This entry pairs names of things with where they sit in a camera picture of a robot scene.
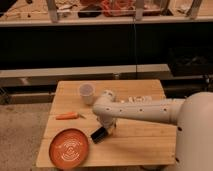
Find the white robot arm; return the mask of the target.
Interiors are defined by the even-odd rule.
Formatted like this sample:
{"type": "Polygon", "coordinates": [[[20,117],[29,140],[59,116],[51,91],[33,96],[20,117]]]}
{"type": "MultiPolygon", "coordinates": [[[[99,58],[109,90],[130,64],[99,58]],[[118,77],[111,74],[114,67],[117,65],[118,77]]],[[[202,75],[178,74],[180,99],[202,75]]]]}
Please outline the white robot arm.
{"type": "Polygon", "coordinates": [[[175,164],[165,171],[213,171],[213,92],[185,99],[116,102],[115,94],[105,90],[92,111],[105,128],[115,118],[174,124],[175,164]]]}

